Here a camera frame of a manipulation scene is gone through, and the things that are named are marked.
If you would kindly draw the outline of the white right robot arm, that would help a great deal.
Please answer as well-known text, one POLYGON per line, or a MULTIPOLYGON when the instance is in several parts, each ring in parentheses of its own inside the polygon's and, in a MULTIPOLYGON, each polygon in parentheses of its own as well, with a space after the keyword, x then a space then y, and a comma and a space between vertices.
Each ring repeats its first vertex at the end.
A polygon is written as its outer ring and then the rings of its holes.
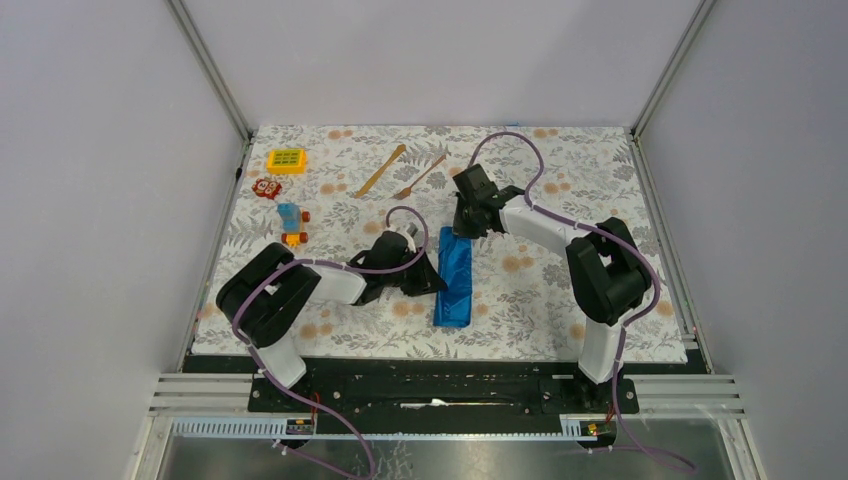
POLYGON ((457 236, 509 234, 566 260, 574 299, 587 317, 578 360, 583 378, 575 382, 573 396, 583 410, 601 410, 613 398, 610 381, 621 367, 625 323, 647 293, 658 292, 656 272, 636 249, 627 225, 615 217, 597 225, 568 219, 532 202, 518 187, 498 188, 478 164, 453 181, 457 236))

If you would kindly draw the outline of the blue cloth napkin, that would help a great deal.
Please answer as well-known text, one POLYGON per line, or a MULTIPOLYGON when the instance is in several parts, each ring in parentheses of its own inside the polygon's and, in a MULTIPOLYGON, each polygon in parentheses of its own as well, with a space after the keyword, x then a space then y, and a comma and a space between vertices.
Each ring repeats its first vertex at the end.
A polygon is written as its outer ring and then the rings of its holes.
POLYGON ((433 324, 468 327, 472 318, 472 243, 455 235, 450 226, 439 232, 438 275, 446 287, 437 292, 433 324))

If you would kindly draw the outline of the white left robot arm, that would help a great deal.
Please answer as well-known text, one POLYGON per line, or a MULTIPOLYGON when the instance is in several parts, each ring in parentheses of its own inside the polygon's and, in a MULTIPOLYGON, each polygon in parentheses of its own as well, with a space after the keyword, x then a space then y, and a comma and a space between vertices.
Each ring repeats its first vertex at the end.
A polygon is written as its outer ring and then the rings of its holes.
POLYGON ((389 229, 344 264, 298 259, 287 246, 272 243, 220 288, 215 304, 260 372, 276 379, 272 398, 296 411, 309 401, 311 388, 289 334, 301 311, 311 301, 364 306, 387 287, 418 297, 444 291, 447 284, 410 233, 389 229))

